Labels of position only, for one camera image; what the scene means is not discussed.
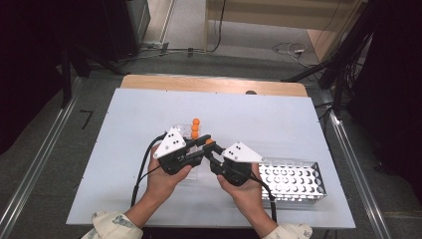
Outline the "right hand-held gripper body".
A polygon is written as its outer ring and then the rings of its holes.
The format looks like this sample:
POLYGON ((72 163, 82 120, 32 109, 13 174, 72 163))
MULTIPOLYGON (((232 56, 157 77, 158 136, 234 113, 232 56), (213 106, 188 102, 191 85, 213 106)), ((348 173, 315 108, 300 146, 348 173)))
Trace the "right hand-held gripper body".
POLYGON ((234 186, 243 185, 252 173, 252 164, 264 162, 264 158, 243 142, 235 142, 225 148, 221 155, 216 152, 213 156, 221 162, 220 171, 212 171, 224 178, 234 186))

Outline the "perforated metal tube rack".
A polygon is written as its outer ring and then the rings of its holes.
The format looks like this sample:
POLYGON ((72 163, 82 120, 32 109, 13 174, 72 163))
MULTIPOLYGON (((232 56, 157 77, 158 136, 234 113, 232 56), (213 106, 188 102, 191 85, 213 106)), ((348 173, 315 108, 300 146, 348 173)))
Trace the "perforated metal tube rack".
POLYGON ((315 203, 326 197, 326 190, 315 161, 299 159, 267 158, 259 165, 261 178, 271 192, 263 188, 263 199, 275 202, 315 203))

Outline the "power strip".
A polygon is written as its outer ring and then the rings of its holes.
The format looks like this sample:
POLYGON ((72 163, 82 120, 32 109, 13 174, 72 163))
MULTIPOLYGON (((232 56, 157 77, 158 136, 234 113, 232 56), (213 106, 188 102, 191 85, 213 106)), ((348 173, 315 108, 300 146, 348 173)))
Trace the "power strip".
POLYGON ((143 50, 157 50, 160 53, 165 53, 168 49, 168 42, 145 42, 141 44, 141 49, 143 50))

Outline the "person's right hand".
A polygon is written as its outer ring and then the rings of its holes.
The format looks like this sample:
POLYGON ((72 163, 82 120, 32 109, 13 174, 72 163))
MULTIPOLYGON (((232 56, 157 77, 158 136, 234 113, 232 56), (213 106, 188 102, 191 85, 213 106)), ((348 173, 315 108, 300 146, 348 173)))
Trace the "person's right hand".
POLYGON ((221 188, 232 197, 242 213, 263 208, 262 186, 259 182, 248 179, 243 185, 234 186, 223 175, 218 175, 217 179, 221 188))

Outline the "aluminium floor rail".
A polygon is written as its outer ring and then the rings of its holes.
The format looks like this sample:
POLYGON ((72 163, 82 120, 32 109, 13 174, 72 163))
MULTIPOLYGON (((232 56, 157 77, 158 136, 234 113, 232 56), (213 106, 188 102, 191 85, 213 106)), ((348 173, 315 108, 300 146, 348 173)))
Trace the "aluminium floor rail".
POLYGON ((81 77, 76 77, 74 80, 71 87, 73 95, 71 96, 69 102, 60 109, 53 125, 49 129, 47 136, 30 164, 29 169, 7 203, 5 211, 2 213, 0 219, 0 239, 8 239, 10 233, 12 232, 21 211, 23 210, 59 136, 63 131, 65 124, 68 121, 69 116, 72 113, 76 101, 80 96, 81 88, 85 82, 86 78, 81 77))
POLYGON ((370 185, 362 171, 353 147, 349 141, 348 135, 341 119, 338 119, 334 112, 330 112, 329 120, 335 131, 337 140, 343 151, 345 161, 347 162, 354 184, 359 193, 365 214, 369 219, 370 225, 376 239, 392 239, 388 226, 384 220, 381 210, 372 193, 370 185))

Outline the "clear plastic tube rack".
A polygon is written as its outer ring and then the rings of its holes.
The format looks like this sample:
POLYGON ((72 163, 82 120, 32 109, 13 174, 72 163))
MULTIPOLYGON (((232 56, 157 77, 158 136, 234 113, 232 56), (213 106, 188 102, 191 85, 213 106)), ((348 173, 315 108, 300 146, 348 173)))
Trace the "clear plastic tube rack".
MULTIPOLYGON (((185 141, 187 141, 188 139, 195 139, 191 137, 191 127, 192 124, 177 124, 176 128, 177 130, 180 132, 180 134, 182 135, 182 137, 185 139, 185 141)), ((198 168, 197 167, 193 167, 190 171, 190 173, 188 174, 188 176, 186 177, 186 180, 191 180, 191 181, 195 181, 198 179, 198 168)))

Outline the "person's left hand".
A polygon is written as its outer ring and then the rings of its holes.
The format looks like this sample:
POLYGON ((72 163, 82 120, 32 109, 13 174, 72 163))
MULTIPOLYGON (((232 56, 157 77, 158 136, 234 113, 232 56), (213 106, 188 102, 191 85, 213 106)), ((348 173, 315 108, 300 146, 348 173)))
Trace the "person's left hand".
POLYGON ((174 175, 167 174, 153 156, 157 149, 158 145, 155 145, 150 153, 149 174, 147 175, 147 188, 144 195, 162 204, 171 196, 177 184, 187 177, 191 171, 191 166, 184 166, 174 175))

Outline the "light wooden cabinet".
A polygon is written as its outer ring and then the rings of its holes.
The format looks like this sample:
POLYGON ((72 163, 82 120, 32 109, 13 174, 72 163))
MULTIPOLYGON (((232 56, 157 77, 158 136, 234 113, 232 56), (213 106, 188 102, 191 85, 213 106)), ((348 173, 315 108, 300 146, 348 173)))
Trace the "light wooden cabinet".
POLYGON ((209 21, 281 26, 306 29, 320 61, 336 50, 361 16, 368 0, 206 0, 204 44, 208 49, 209 21))

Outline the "dark curtain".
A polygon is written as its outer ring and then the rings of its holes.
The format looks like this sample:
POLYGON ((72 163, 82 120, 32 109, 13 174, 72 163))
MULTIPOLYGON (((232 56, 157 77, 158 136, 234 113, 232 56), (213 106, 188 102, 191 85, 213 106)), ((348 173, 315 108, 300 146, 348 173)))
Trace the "dark curtain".
POLYGON ((347 105, 377 141, 384 167, 422 203, 422 0, 380 0, 364 66, 347 105))
POLYGON ((0 0, 0 155, 63 90, 67 44, 77 42, 60 0, 0 0))

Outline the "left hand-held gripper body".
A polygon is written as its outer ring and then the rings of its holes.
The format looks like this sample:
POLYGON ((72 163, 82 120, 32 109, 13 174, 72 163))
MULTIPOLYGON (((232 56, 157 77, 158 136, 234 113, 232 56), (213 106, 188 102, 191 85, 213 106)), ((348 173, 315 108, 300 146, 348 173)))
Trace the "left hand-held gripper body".
POLYGON ((177 127, 172 127, 164 136, 163 141, 153 154, 161 168, 174 175, 183 167, 184 156, 187 153, 186 141, 177 127))

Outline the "black metal stand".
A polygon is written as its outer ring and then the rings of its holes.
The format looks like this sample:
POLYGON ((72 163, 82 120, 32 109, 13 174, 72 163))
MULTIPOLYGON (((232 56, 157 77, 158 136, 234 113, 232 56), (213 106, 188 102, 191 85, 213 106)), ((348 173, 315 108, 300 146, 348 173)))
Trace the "black metal stand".
POLYGON ((368 4, 362 14, 358 17, 356 23, 332 57, 296 76, 283 80, 283 83, 296 83, 323 70, 322 76, 317 81, 318 86, 322 90, 328 90, 332 84, 335 84, 331 110, 339 117, 342 92, 346 83, 347 67, 354 63, 362 48, 369 41, 369 37, 374 30, 375 12, 380 2, 381 0, 368 0, 368 4))
POLYGON ((125 72, 106 61, 98 54, 79 44, 67 44, 62 51, 62 79, 63 79, 63 101, 61 108, 65 108, 72 98, 71 67, 74 67, 80 77, 88 78, 91 73, 87 59, 92 59, 101 66, 115 73, 124 76, 125 72))

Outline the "black equipment cabinet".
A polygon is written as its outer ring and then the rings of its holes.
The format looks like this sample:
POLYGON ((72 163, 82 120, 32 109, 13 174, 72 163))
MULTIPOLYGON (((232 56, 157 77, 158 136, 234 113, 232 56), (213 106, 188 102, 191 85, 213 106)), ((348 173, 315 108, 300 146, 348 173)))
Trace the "black equipment cabinet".
POLYGON ((115 61, 136 55, 140 49, 150 12, 147 0, 102 0, 115 61))

